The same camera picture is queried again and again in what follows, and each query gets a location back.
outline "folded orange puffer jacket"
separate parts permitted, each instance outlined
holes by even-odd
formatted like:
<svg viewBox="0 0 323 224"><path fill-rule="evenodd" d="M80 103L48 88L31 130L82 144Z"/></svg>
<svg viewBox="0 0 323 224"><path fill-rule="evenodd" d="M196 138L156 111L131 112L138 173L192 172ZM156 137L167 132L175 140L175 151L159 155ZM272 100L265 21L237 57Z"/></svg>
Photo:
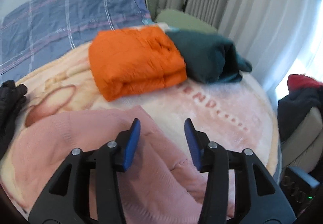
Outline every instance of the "folded orange puffer jacket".
<svg viewBox="0 0 323 224"><path fill-rule="evenodd" d="M180 52L156 26L101 31L88 56L95 83L107 101L174 86L187 78Z"/></svg>

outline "dark green folded clothing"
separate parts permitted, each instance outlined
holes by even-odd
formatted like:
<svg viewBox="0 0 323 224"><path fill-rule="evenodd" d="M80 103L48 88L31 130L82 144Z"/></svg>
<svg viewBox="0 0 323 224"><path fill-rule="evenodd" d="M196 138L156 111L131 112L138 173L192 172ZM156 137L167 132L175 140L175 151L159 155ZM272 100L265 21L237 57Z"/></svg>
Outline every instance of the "dark green folded clothing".
<svg viewBox="0 0 323 224"><path fill-rule="evenodd" d="M169 31L186 62L187 76L205 83L240 82L239 71L251 72L251 64L237 53L233 42L218 34Z"/></svg>

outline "clothing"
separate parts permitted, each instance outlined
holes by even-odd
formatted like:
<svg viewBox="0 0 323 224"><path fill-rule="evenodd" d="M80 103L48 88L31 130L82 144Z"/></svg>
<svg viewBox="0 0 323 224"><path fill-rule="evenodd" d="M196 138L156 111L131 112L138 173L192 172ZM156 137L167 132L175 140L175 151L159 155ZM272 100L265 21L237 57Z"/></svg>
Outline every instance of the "clothing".
<svg viewBox="0 0 323 224"><path fill-rule="evenodd" d="M187 78L179 51L156 26L99 32L88 57L107 101L174 86Z"/></svg>
<svg viewBox="0 0 323 224"><path fill-rule="evenodd" d="M302 88L320 88L323 83L305 75L290 75L287 79L289 92L296 91Z"/></svg>
<svg viewBox="0 0 323 224"><path fill-rule="evenodd" d="M0 88L0 159L10 145L15 133L15 120L26 102L27 87L15 86L13 80L6 81Z"/></svg>
<svg viewBox="0 0 323 224"><path fill-rule="evenodd" d="M277 119L281 142L292 135L312 107L318 107L321 110L322 102L323 90L317 88L292 91L279 100Z"/></svg>
<svg viewBox="0 0 323 224"><path fill-rule="evenodd" d="M8 1L0 9L3 81L18 81L92 41L98 31L151 21L145 0L28 0L21 6Z"/></svg>
<svg viewBox="0 0 323 224"><path fill-rule="evenodd" d="M186 30L166 34L183 56L187 76L198 82L240 82L239 71L252 71L251 64L238 55L233 42L221 35Z"/></svg>
<svg viewBox="0 0 323 224"><path fill-rule="evenodd" d="M25 129L11 147L18 204L30 211L55 170L74 148L89 151L141 122L133 164L118 173L127 223L196 224L201 212L206 179L140 107L130 110L58 113ZM90 177L90 213L96 219L95 172Z"/></svg>

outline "green pillow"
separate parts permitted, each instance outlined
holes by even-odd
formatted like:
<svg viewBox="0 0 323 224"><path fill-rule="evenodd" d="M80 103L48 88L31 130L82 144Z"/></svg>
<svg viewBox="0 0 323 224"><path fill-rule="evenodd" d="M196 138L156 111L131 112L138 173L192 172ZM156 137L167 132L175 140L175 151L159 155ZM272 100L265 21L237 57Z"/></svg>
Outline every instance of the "green pillow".
<svg viewBox="0 0 323 224"><path fill-rule="evenodd" d="M166 9L157 16L155 23L165 22L169 26L177 27L184 30L199 31L203 33L216 33L217 30L207 23L186 13Z"/></svg>

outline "metal screw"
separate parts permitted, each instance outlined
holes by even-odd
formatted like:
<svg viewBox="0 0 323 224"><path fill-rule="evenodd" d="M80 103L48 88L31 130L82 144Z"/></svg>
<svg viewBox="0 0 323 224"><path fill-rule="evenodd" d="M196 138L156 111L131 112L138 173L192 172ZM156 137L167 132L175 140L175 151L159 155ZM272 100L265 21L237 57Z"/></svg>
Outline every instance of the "metal screw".
<svg viewBox="0 0 323 224"><path fill-rule="evenodd" d="M74 148L73 150L72 150L72 154L74 155L74 156L77 156L77 155L79 155L81 153L81 150L79 149L79 148Z"/></svg>
<svg viewBox="0 0 323 224"><path fill-rule="evenodd" d="M247 156L251 156L251 155L253 155L253 151L250 149L250 148L247 148L247 149L245 149L244 150L244 153L247 155Z"/></svg>
<svg viewBox="0 0 323 224"><path fill-rule="evenodd" d="M108 143L108 147L109 148L115 148L117 146L117 142L115 142L115 141L110 141L109 143Z"/></svg>
<svg viewBox="0 0 323 224"><path fill-rule="evenodd" d="M208 144L209 148L217 148L218 147L218 143L215 143L213 141L211 141L209 144Z"/></svg>

